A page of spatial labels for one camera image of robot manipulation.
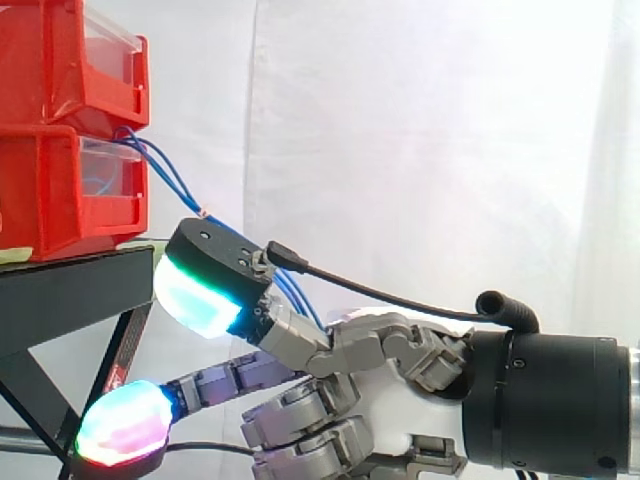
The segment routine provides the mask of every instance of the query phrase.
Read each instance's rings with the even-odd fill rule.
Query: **red storage bin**
[[[66,126],[0,127],[0,250],[30,261],[112,250],[147,228],[147,165]]]
[[[149,124],[147,42],[83,0],[0,0],[0,124]]]

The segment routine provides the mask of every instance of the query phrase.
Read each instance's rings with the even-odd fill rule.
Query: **blue wire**
[[[298,295],[296,295],[295,288],[291,285],[289,279],[285,275],[283,275],[283,273],[284,273],[284,270],[276,270],[276,274],[274,278],[276,285],[283,292],[286,290],[290,294],[291,298],[294,299],[294,301],[291,303],[297,308],[297,312],[300,313],[301,315],[304,315],[305,317],[308,317],[309,313],[305,308],[304,301]]]
[[[169,160],[169,158],[164,154],[164,152],[162,152],[162,150],[160,150],[156,145],[149,142],[148,140],[138,138],[135,135],[135,132],[131,128],[124,127],[124,126],[119,127],[118,129],[116,129],[116,133],[121,130],[124,130],[128,134],[128,137],[120,140],[114,140],[114,141],[116,143],[127,145],[137,150],[145,158],[145,160],[151,165],[153,170],[160,176],[160,178],[167,184],[167,186],[169,186],[169,188],[171,188],[171,190],[173,190],[173,192],[182,200],[182,202],[187,206],[187,208],[189,208],[194,214],[201,215],[202,209],[200,208],[195,198],[189,191],[188,187],[186,186],[186,183],[182,180],[182,177],[178,173],[177,169],[175,168],[173,163]],[[174,175],[176,181],[180,184],[180,187],[182,187],[182,191],[178,188],[174,180],[171,177],[169,177],[169,175],[162,168],[162,166],[156,161],[156,159],[153,158],[153,156],[151,156],[149,152],[144,148],[143,144],[149,146],[163,159],[163,161],[171,170],[171,173]],[[227,228],[232,232],[238,233],[234,229],[232,229],[228,225],[225,225],[223,222],[221,222],[220,220],[218,220],[217,218],[211,215],[208,215],[206,217],[206,220],[216,225],[220,225],[224,228]],[[304,294],[304,292],[300,288],[300,285],[298,285],[298,283],[295,281],[295,279],[292,277],[292,275],[289,272],[285,270],[277,270],[274,277],[274,283],[282,291],[285,297],[287,297],[287,300],[291,303],[291,305],[294,307],[297,313],[300,313],[306,316],[311,316],[315,321],[315,323],[318,325],[318,327],[321,329],[324,329],[324,326],[320,321],[320,317],[318,313],[315,311],[315,309],[313,308],[313,306],[311,305],[309,298]]]
[[[282,283],[282,278],[276,275],[273,281],[276,284],[276,286],[282,291],[284,296],[287,297],[287,300],[289,300],[289,303],[293,305],[293,308],[295,309],[296,313],[304,315],[305,314],[304,307],[300,304],[300,300],[294,297],[292,295],[292,292],[286,287],[286,285]]]

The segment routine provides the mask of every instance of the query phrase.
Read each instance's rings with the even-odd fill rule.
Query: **white curtain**
[[[635,0],[90,3],[149,37],[144,135],[254,241],[455,309],[499,289],[534,307],[545,332],[635,344]],[[154,178],[151,234],[168,236],[185,215]],[[323,315],[372,304],[302,283]],[[156,308],[132,375],[166,380],[247,350],[183,330]],[[106,334],[37,351],[76,405]],[[240,443],[240,413],[264,398],[200,413],[172,439]],[[0,464],[44,478],[56,462]],[[150,478],[248,480],[250,464],[174,453]],[[476,466],[463,476],[503,478],[515,477]]]

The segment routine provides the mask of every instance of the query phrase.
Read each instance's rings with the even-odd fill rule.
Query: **black shelf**
[[[0,394],[62,461],[60,479],[69,477],[81,414],[29,348],[119,315],[86,411],[126,379],[152,299],[151,247],[0,267]]]

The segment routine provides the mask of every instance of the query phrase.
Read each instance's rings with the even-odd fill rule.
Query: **black cable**
[[[414,302],[405,298],[391,295],[380,290],[361,285],[333,273],[321,270],[309,264],[308,260],[300,257],[296,252],[278,242],[269,242],[267,246],[267,258],[276,266],[298,273],[306,273],[316,278],[333,283],[352,292],[365,295],[399,307],[408,308],[416,312],[434,315],[436,317],[450,318],[480,323],[495,323],[514,329],[520,333],[537,333],[540,331],[538,320],[533,310],[521,302],[503,295],[500,292],[488,291],[481,294],[476,300],[478,313],[456,312],[439,307],[432,307],[423,303]]]
[[[167,452],[181,452],[184,450],[218,450],[221,452],[238,453],[240,455],[253,456],[253,450],[239,445],[231,445],[229,443],[216,442],[182,442],[170,443],[167,446]]]

